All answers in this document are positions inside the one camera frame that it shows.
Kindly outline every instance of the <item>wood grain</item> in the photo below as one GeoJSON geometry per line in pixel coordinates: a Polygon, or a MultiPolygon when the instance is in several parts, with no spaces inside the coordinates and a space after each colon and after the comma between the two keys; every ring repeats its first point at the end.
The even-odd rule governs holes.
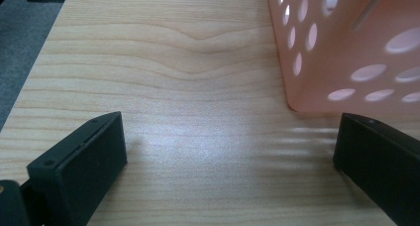
{"type": "MultiPolygon", "coordinates": [[[[267,0],[66,0],[0,136],[0,177],[122,111],[129,163],[89,225],[392,225],[287,107],[267,0]]],[[[420,137],[420,117],[381,120],[420,137]]]]}

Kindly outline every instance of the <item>floor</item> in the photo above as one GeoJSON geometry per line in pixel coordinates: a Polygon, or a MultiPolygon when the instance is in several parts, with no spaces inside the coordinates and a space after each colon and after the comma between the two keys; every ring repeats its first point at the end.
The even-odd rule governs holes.
{"type": "Polygon", "coordinates": [[[0,131],[61,6],[27,0],[0,4],[0,131]]]}

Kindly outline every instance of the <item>light wood tabletop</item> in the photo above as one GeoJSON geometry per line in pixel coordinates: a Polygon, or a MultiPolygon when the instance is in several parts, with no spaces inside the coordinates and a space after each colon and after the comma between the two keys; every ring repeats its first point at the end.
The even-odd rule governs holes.
{"type": "MultiPolygon", "coordinates": [[[[0,178],[96,116],[128,164],[89,225],[393,225],[291,111],[267,0],[66,0],[0,135],[0,178]]],[[[377,117],[420,137],[420,116],[377,117]]]]}

